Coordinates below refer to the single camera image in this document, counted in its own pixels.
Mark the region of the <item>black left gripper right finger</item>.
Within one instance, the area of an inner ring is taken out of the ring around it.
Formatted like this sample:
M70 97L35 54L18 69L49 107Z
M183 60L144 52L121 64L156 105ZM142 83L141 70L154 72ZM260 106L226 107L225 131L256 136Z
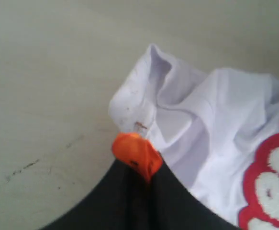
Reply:
M161 167L150 182L151 230L237 230L193 195L177 179L160 153Z

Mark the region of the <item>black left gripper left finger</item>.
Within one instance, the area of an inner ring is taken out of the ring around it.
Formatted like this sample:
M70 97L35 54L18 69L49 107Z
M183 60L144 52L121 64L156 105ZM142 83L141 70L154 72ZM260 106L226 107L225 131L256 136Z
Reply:
M97 186L45 230L149 230L149 188L134 169L115 160Z

